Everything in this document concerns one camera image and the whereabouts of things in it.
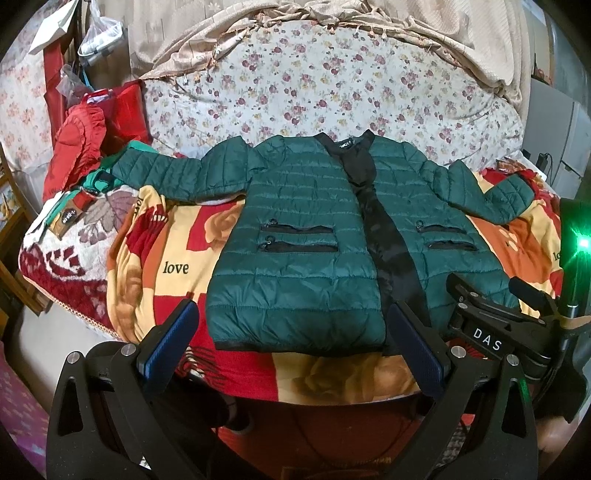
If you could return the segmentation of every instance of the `metal bolt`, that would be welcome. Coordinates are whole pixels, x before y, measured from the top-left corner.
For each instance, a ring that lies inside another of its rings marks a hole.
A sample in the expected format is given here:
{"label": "metal bolt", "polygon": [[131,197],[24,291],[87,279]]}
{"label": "metal bolt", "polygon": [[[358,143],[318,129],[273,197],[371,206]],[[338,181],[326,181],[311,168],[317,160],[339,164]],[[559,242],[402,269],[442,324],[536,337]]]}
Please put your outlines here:
{"label": "metal bolt", "polygon": [[135,353],[135,345],[133,343],[128,343],[121,348],[121,353],[125,356],[130,356]]}
{"label": "metal bolt", "polygon": [[519,359],[517,358],[516,355],[513,355],[512,353],[507,355],[507,361],[509,362],[510,365],[513,365],[514,367],[519,365]]}
{"label": "metal bolt", "polygon": [[78,352],[72,352],[70,355],[68,355],[66,360],[68,360],[69,364],[75,364],[78,360],[80,360],[80,354]]}
{"label": "metal bolt", "polygon": [[462,346],[455,345],[452,347],[452,355],[456,358],[464,358],[466,356],[466,349]]}

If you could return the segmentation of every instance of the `zipper pull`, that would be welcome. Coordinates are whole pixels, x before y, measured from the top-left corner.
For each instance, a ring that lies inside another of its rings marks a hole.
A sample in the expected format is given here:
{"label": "zipper pull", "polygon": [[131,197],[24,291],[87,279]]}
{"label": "zipper pull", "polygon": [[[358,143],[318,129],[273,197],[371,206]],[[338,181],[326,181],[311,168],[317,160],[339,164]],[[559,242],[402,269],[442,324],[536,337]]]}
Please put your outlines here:
{"label": "zipper pull", "polygon": [[268,247],[270,247],[270,246],[271,246],[271,244],[272,244],[274,241],[275,241],[275,237],[274,237],[274,236],[271,236],[271,235],[269,235],[267,238],[265,238],[265,242],[264,242],[264,243],[261,243],[261,244],[259,245],[259,249],[260,249],[260,250],[265,250],[265,251],[266,251],[266,250],[267,250],[267,248],[268,248]]}

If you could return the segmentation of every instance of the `blue gripper pad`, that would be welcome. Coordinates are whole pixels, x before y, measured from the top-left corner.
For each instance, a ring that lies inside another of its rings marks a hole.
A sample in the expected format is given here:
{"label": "blue gripper pad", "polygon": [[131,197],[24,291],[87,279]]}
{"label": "blue gripper pad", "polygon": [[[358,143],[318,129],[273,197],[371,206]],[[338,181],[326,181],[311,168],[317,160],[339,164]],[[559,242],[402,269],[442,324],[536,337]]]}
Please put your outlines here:
{"label": "blue gripper pad", "polygon": [[152,328],[139,344],[137,366],[145,380],[146,396],[164,391],[198,325],[197,304],[183,299],[166,321]]}
{"label": "blue gripper pad", "polygon": [[450,368],[441,351],[442,345],[447,349],[443,340],[439,336],[428,338],[437,333],[425,327],[405,303],[397,302],[389,308],[386,325],[423,394],[439,399],[445,390],[446,370]]}

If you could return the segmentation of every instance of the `refrigerator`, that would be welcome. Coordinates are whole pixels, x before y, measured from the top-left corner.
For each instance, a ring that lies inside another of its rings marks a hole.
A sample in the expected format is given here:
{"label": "refrigerator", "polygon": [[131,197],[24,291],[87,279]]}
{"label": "refrigerator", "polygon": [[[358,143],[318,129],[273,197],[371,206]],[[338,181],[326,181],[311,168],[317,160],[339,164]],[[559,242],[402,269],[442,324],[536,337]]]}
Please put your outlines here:
{"label": "refrigerator", "polygon": [[572,199],[591,155],[591,119],[580,103],[532,79],[522,149],[554,191]]}

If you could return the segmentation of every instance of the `green puffer jacket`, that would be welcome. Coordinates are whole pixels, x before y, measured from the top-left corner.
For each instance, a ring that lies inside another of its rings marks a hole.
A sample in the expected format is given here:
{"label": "green puffer jacket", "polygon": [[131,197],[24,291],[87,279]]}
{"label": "green puffer jacket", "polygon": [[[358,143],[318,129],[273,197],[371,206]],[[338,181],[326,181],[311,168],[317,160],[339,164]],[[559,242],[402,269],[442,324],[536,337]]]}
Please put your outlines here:
{"label": "green puffer jacket", "polygon": [[112,172],[188,202],[246,193],[207,290],[218,349],[393,353],[384,314],[395,300],[446,332],[450,272],[518,305],[465,215],[497,225],[516,218],[534,197],[517,175],[484,194],[461,161],[446,169],[370,131],[340,143],[276,136],[254,148],[235,137],[202,160],[127,148]]}

